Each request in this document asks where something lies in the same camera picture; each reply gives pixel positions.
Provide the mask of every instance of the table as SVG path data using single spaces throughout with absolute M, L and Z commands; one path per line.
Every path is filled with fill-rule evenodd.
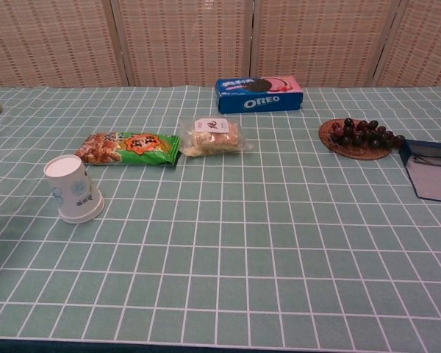
M 441 352 L 441 202 L 397 153 L 331 153 L 330 118 L 441 141 L 440 88 L 310 88 L 231 115 L 254 149 L 176 168 L 90 166 L 103 213 L 71 225 L 43 179 L 100 131 L 171 134 L 211 88 L 0 89 L 0 338 Z

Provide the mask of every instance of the grape bunch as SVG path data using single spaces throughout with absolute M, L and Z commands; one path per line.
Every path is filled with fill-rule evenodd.
M 331 129 L 330 141 L 343 147 L 352 145 L 368 146 L 370 149 L 391 149 L 392 147 L 399 149 L 405 141 L 404 136 L 394 136 L 394 133 L 387 130 L 385 126 L 379 126 L 376 120 L 370 122 L 361 120 L 355 124 L 353 119 L 347 118 L 343 126 L 335 122 L 331 125 Z

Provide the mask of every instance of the woven screen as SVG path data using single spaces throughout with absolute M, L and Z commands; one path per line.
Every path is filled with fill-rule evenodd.
M 251 0 L 119 0 L 137 86 L 214 85 L 248 76 Z
M 1 85 L 121 83 L 101 0 L 0 0 Z
M 441 0 L 409 2 L 378 85 L 441 85 Z
M 292 74 L 306 86 L 367 84 L 381 51 L 392 0 L 261 3 L 255 21 L 259 28 L 254 29 L 259 32 L 259 37 L 254 37 L 257 49 L 252 51 L 254 74 Z

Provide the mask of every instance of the oreo logo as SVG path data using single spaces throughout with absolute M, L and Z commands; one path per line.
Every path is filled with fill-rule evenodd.
M 259 106 L 259 105 L 265 105 L 265 104 L 274 103 L 275 101 L 279 101 L 279 97 L 278 96 L 251 99 L 251 100 L 246 101 L 245 103 L 243 103 L 243 107 L 245 109 L 251 109 L 251 108 L 255 108 L 256 106 Z

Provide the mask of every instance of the green snack bag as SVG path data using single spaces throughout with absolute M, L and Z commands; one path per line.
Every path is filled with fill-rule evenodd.
M 91 135 L 75 153 L 89 164 L 176 163 L 179 138 L 136 132 L 101 132 Z

